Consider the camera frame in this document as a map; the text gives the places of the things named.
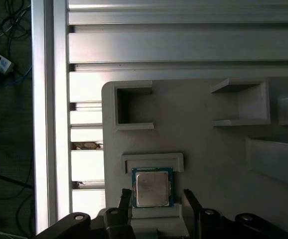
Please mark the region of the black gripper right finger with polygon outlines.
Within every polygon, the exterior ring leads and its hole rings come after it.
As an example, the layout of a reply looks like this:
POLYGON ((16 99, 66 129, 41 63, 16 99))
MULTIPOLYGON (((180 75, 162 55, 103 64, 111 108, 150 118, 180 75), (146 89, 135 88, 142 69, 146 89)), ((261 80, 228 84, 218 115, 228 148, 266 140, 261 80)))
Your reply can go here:
POLYGON ((288 232, 255 214, 241 213, 230 220, 202 207, 189 189, 183 190, 183 220, 191 239, 288 239, 288 232))

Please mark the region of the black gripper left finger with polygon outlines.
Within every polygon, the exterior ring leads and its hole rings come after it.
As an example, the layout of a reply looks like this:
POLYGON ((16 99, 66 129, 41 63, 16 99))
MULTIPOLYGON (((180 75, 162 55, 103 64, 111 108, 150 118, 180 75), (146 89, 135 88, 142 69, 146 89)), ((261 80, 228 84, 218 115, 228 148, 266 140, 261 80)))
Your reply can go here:
POLYGON ((37 239, 133 239, 132 191, 123 189, 115 208, 102 209, 92 219, 88 214, 70 213, 37 234, 37 239))

